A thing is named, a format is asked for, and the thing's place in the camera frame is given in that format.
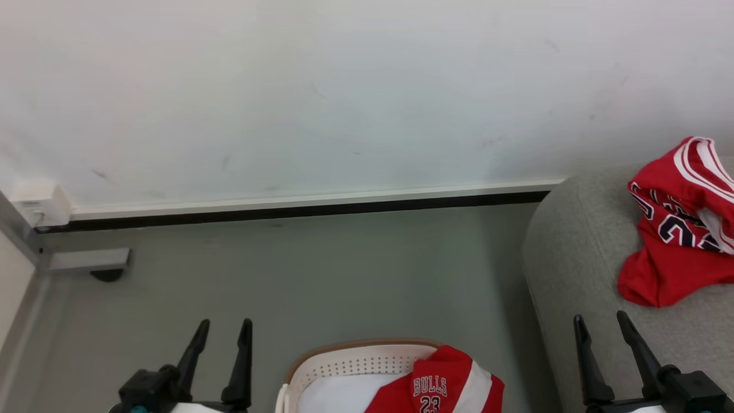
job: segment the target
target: floor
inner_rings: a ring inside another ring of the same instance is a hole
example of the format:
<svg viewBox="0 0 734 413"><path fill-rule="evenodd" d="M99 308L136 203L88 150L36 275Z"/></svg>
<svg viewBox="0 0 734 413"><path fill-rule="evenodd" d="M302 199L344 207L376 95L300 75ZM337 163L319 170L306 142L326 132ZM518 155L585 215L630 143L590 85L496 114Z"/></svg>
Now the floor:
<svg viewBox="0 0 734 413"><path fill-rule="evenodd" d="M103 413L137 369L175 364L211 319L192 392L218 400L245 317L252 408L273 412L302 353L344 340L425 337L506 385L504 411L559 412L520 246L535 204L46 235L57 250L132 247L113 284L54 280L8 411Z"/></svg>

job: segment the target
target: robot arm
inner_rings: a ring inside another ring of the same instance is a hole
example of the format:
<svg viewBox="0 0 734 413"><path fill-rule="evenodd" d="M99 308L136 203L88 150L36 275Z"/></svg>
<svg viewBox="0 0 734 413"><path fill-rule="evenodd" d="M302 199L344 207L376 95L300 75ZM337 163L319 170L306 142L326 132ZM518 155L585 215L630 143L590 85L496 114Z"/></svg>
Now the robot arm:
<svg viewBox="0 0 734 413"><path fill-rule="evenodd" d="M175 367L166 364L157 372L138 370L120 388L120 403L109 413L247 413L252 376L252 321L245 319L242 323L237 359L229 385L222 391L222 401L193 403L191 384L208 333L209 320L204 320Z"/></svg>
<svg viewBox="0 0 734 413"><path fill-rule="evenodd" d="M617 321L642 377L642 398L614 401L614 391L594 358L589 330L576 315L573 327L586 413L734 413L734 403L705 373L683 374L673 364L661 367L627 313L618 311Z"/></svg>

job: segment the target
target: white laundry basket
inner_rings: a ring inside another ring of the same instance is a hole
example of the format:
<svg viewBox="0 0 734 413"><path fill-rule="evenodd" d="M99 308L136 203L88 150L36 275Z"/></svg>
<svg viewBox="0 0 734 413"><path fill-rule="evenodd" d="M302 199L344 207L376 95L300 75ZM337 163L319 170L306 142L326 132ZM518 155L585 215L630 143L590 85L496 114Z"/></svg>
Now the white laundry basket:
<svg viewBox="0 0 734 413"><path fill-rule="evenodd" d="M418 359L427 359L440 344L422 339L363 340L313 350L293 364L280 388L275 413L296 413L309 384L329 376L405 374Z"/></svg>

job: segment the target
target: basketball jersey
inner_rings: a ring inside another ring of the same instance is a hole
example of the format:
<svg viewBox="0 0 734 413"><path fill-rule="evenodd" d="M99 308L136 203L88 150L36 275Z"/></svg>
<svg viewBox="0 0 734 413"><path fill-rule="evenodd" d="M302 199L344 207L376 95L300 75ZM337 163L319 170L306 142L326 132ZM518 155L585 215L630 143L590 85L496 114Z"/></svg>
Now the basketball jersey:
<svg viewBox="0 0 734 413"><path fill-rule="evenodd" d="M628 184L642 209L644 246L627 258L619 292L645 306L669 306L710 284L734 282L734 180L713 141L688 137Z"/></svg>
<svg viewBox="0 0 734 413"><path fill-rule="evenodd" d="M383 386L366 413L501 413L503 390L502 380L469 355L442 345Z"/></svg>

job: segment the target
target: basket rim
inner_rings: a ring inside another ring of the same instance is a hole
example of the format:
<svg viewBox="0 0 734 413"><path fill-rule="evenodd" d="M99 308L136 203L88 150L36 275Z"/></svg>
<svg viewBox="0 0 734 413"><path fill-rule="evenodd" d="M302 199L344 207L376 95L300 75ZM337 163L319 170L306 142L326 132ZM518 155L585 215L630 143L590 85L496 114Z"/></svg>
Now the basket rim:
<svg viewBox="0 0 734 413"><path fill-rule="evenodd" d="M349 348L358 347L372 347L376 345L425 345L427 347L433 347L436 349L441 346L439 342L420 338L354 340L339 342L332 345L325 345L323 347L314 348L313 350L308 351L307 353L303 354L303 356L301 356L298 360L296 360L296 362L292 364L290 370L288 370L288 372L286 373L285 383L290 385L291 380L293 380L293 376L298 370L298 367L301 367L301 364L306 362L306 360L310 359L311 357L318 356L319 354L323 353L329 353L331 351L346 350Z"/></svg>

